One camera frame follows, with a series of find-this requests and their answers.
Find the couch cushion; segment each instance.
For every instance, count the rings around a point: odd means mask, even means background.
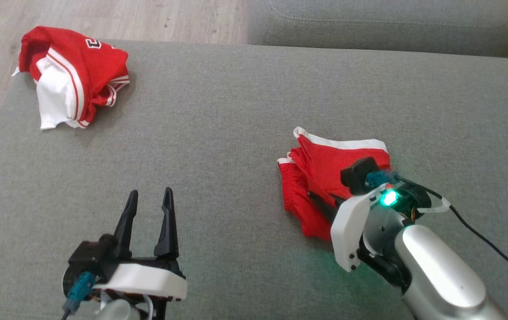
[[[68,257],[114,231],[134,188],[132,249],[150,255],[171,186],[189,295],[169,304],[169,320],[411,320],[399,290],[365,265],[343,271],[284,211],[276,160],[297,125],[383,140],[400,173],[508,254],[508,59],[110,43],[130,53],[132,83],[87,129],[41,132],[25,73],[0,110],[0,318],[58,319]],[[450,212],[421,223],[508,313],[508,263]]]
[[[252,0],[250,44],[508,56],[508,0]]]

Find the red and white jersey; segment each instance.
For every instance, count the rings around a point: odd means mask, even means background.
[[[336,195],[351,197],[349,189],[341,184],[341,170],[357,160],[373,157],[380,169],[390,169],[390,155],[380,140],[327,140],[297,127],[293,132],[299,143],[286,158],[278,159],[282,175],[284,207],[301,222],[305,236],[331,241],[331,223],[313,204],[308,193],[320,196],[335,205]]]
[[[38,26],[21,39],[19,72],[37,83],[41,129],[85,128],[130,83],[128,53],[72,30]]]

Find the gray ottoman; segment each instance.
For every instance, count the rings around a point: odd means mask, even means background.
[[[59,319],[68,257],[114,231],[132,189],[132,251],[149,255],[171,186],[189,295],[168,320],[411,320],[399,290],[365,265],[343,271],[331,244],[303,237],[284,211],[276,159],[296,145],[297,125],[383,140],[397,170],[508,254],[508,59],[111,44],[130,53],[132,83],[87,129],[41,132],[25,73],[0,110],[0,318]],[[508,313],[508,263],[451,213],[421,223]]]
[[[249,0],[248,42],[508,57],[508,0]]]

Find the wooden floor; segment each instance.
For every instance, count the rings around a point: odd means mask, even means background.
[[[0,107],[21,37],[38,25],[97,39],[245,43],[248,0],[0,0]]]

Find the gray fabric surface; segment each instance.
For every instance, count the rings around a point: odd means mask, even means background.
[[[250,0],[248,43],[508,56],[508,0]]]
[[[399,290],[364,265],[344,272],[284,211],[276,159],[296,146],[297,125],[383,140],[396,170],[508,254],[508,59],[111,44],[130,53],[132,83],[88,129],[39,131],[27,74],[0,111],[0,318],[57,319],[68,257],[114,231],[134,188],[132,249],[151,254],[171,186],[189,295],[169,305],[170,320],[411,319]],[[421,223],[508,312],[508,264],[451,213]]]

